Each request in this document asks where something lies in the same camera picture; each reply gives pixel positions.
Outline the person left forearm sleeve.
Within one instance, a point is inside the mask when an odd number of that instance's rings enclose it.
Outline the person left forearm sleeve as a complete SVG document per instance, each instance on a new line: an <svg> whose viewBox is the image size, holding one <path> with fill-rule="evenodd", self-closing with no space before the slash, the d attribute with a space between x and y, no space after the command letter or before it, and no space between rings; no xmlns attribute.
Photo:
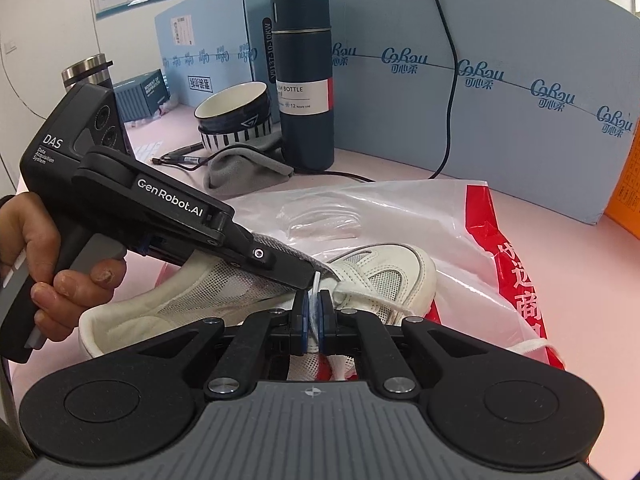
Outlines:
<svg viewBox="0 0 640 480"><path fill-rule="evenodd" d="M1 200L1 281L18 254L32 241L32 220L38 219L38 202L28 193ZM17 479L32 464L32 453L16 431L16 411L11 400L9 367L1 363L1 478Z"/></svg>

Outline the person left hand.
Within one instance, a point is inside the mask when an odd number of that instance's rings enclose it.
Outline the person left hand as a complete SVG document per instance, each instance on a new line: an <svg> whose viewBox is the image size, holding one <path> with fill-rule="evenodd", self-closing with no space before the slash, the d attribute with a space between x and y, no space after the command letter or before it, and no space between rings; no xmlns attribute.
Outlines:
<svg viewBox="0 0 640 480"><path fill-rule="evenodd" d="M122 284L126 261L106 259L90 272L56 273L61 235L35 193L1 200L1 274L6 275L21 252L35 280L30 296L38 307L35 324L52 341L63 341L78 326L87 310L107 304Z"/></svg>

